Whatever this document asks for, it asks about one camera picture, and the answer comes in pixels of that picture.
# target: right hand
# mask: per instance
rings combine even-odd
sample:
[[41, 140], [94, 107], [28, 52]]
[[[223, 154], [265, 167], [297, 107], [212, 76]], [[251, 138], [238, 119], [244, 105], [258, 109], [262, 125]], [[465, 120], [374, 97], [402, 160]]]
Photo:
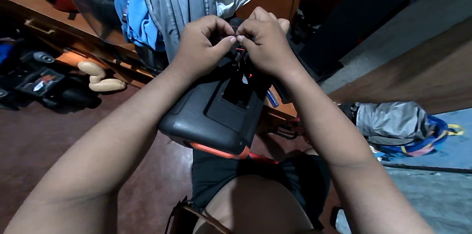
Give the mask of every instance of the right hand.
[[[256, 68], [275, 77], [300, 66], [288, 45], [286, 34], [290, 22], [257, 7], [236, 31], [236, 38], [247, 50]], [[254, 37], [254, 42], [246, 38]]]

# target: black shorts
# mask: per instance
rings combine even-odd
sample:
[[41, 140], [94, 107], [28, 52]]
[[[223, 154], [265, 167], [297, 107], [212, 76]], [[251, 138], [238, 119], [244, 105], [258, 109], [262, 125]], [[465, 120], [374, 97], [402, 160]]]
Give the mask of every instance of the black shorts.
[[284, 185], [300, 203], [315, 229], [322, 229], [320, 217], [329, 190], [329, 171], [316, 155], [301, 154], [275, 165], [251, 159], [224, 159], [193, 150], [192, 205], [200, 212], [223, 186], [235, 177], [259, 175]]

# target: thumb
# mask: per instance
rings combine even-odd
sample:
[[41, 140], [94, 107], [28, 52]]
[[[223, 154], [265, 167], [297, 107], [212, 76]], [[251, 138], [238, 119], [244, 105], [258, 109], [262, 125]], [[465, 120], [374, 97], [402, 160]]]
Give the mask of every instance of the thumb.
[[223, 38], [218, 44], [212, 47], [213, 52], [219, 56], [220, 58], [223, 57], [231, 47], [236, 42], [236, 38], [234, 36], [228, 36]]
[[238, 40], [239, 43], [241, 43], [241, 45], [243, 45], [244, 48], [246, 48], [248, 53], [251, 53], [252, 51], [255, 51], [256, 48], [257, 48], [257, 45], [252, 40], [250, 40], [249, 38], [246, 38], [242, 35], [239, 35], [237, 37], [237, 40]]

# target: concrete floor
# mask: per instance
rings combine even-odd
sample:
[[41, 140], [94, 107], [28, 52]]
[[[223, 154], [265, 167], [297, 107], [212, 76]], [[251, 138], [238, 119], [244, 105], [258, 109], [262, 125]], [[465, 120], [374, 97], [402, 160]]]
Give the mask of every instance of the concrete floor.
[[[3, 231], [28, 193], [56, 160], [88, 129], [138, 89], [101, 96], [96, 109], [57, 114], [32, 103], [20, 111], [0, 110], [0, 231]], [[309, 148], [303, 139], [288, 141], [275, 135], [256, 136], [254, 153], [283, 159]], [[192, 150], [159, 133], [148, 154], [118, 196], [119, 233], [163, 233], [168, 215], [185, 195], [191, 196]], [[325, 233], [333, 206], [339, 206], [331, 187], [321, 216]]]

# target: orange trim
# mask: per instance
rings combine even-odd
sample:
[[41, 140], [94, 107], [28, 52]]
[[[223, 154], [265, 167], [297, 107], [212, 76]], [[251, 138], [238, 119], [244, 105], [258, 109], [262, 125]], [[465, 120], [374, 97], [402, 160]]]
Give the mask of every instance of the orange trim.
[[195, 149], [198, 149], [198, 150], [210, 153], [210, 154], [214, 154], [225, 159], [245, 159], [247, 158], [247, 155], [249, 154], [249, 150], [250, 150], [249, 147], [246, 146], [244, 147], [244, 150], [242, 153], [240, 153], [239, 155], [233, 155], [233, 154], [219, 151], [209, 146], [204, 146], [202, 144], [198, 144], [194, 142], [191, 142], [190, 145]]

